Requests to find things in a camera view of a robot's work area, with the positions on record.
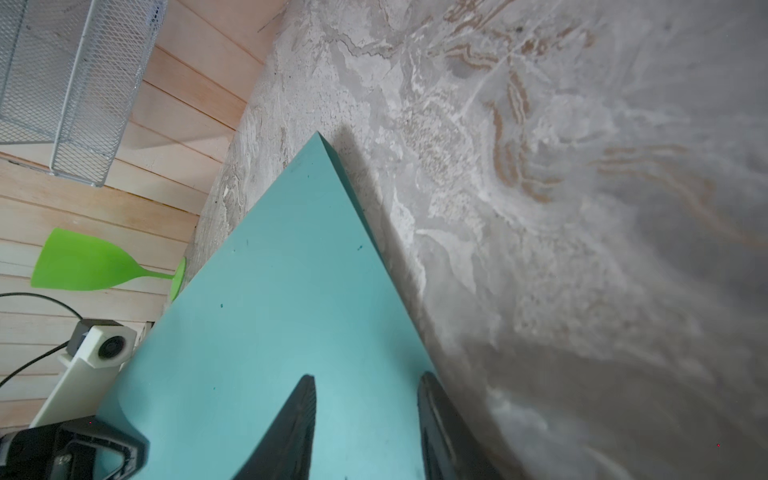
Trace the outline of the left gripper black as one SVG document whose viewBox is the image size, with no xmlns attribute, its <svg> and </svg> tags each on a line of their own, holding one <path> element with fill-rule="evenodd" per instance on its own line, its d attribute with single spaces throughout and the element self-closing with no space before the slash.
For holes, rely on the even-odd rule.
<svg viewBox="0 0 768 480">
<path fill-rule="evenodd" d="M 129 479 L 146 456 L 146 442 L 88 416 L 4 435 L 1 477 Z"/>
</svg>

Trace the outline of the teal paper folder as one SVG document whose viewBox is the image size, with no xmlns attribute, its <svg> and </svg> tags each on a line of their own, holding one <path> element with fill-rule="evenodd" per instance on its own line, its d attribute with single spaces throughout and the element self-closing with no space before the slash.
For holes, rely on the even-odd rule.
<svg viewBox="0 0 768 480">
<path fill-rule="evenodd" d="M 312 136 L 151 329 L 99 409 L 142 479 L 230 479 L 301 377 L 314 479 L 421 479 L 432 369 L 336 152 Z"/>
</svg>

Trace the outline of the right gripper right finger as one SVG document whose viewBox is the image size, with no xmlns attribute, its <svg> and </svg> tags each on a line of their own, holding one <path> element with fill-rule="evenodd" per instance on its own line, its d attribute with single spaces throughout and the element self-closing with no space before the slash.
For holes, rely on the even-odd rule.
<svg viewBox="0 0 768 480">
<path fill-rule="evenodd" d="M 501 478 L 431 372 L 424 373 L 419 380 L 418 413 L 427 480 Z"/>
</svg>

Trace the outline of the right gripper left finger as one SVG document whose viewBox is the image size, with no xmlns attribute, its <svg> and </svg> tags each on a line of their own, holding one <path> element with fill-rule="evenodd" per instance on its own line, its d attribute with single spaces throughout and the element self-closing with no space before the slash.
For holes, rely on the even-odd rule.
<svg viewBox="0 0 768 480">
<path fill-rule="evenodd" d="M 316 406 L 315 379 L 304 375 L 234 478 L 307 480 Z"/>
</svg>

